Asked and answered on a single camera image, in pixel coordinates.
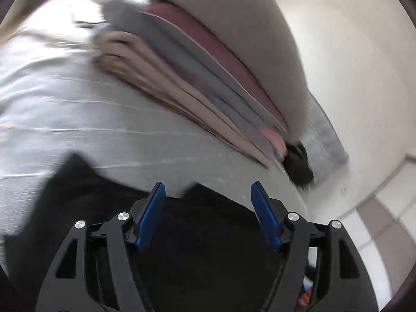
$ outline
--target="brown folded cloth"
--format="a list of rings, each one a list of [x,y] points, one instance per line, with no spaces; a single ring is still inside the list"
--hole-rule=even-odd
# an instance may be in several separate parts
[[[107,31],[94,39],[100,55],[100,68],[138,87],[170,109],[194,121],[237,151],[257,159],[266,167],[272,156],[265,156],[203,94],[182,80],[138,36]]]

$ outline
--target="blue gripper pad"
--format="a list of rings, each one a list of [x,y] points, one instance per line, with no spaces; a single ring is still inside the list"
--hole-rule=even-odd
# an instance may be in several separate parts
[[[263,194],[259,182],[255,182],[251,185],[250,194],[254,212],[259,220],[267,244],[274,250],[280,249],[282,247],[282,241],[279,236],[279,222],[273,214],[269,203],[267,203],[265,198],[267,194]]]
[[[140,221],[137,223],[136,248],[142,248],[150,243],[150,239],[153,236],[157,222],[159,221],[163,207],[165,206],[165,185],[159,183],[152,193],[150,193],[150,196],[152,195],[152,197],[150,198],[149,204],[140,218]]]

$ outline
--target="stack of folded clothing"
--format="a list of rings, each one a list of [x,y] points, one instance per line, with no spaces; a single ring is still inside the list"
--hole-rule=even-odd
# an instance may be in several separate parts
[[[150,0],[106,0],[102,13],[105,24],[94,38],[99,67],[266,167],[284,160],[293,137],[275,102],[190,13]],[[302,108],[302,99],[296,102]]]

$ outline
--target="silver screw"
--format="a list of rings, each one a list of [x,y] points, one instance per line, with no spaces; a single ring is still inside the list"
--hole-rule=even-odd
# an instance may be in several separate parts
[[[342,227],[342,224],[339,220],[333,220],[331,225],[335,229],[340,229]]]
[[[128,214],[128,212],[121,212],[117,216],[118,220],[126,220],[126,219],[128,219],[128,217],[130,217],[130,215]]]
[[[82,229],[85,226],[85,221],[84,220],[79,220],[78,222],[75,223],[75,228],[76,229]]]
[[[299,215],[296,212],[289,212],[288,213],[288,219],[295,222],[295,221],[299,220]]]

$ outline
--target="brown tile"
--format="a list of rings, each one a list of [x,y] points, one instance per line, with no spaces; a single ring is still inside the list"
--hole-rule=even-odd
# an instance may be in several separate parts
[[[375,241],[396,293],[415,265],[416,246],[399,223],[387,228]]]
[[[375,197],[358,206],[357,211],[372,237],[376,237],[381,230],[394,223],[392,216],[390,216]]]

